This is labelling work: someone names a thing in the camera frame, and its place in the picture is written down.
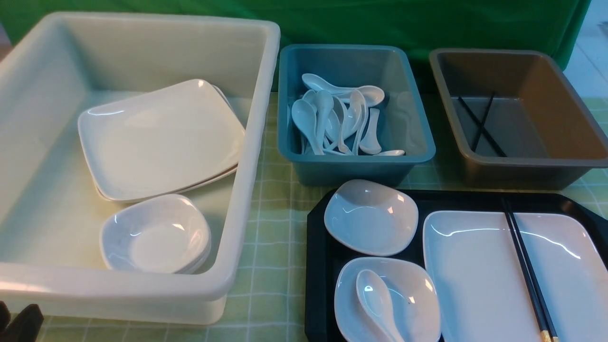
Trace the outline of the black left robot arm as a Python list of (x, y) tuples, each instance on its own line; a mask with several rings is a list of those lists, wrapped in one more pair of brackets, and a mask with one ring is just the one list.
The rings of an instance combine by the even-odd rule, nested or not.
[(2, 342), (35, 342), (44, 316), (39, 305), (29, 304), (15, 318), (7, 305), (0, 302), (0, 340)]

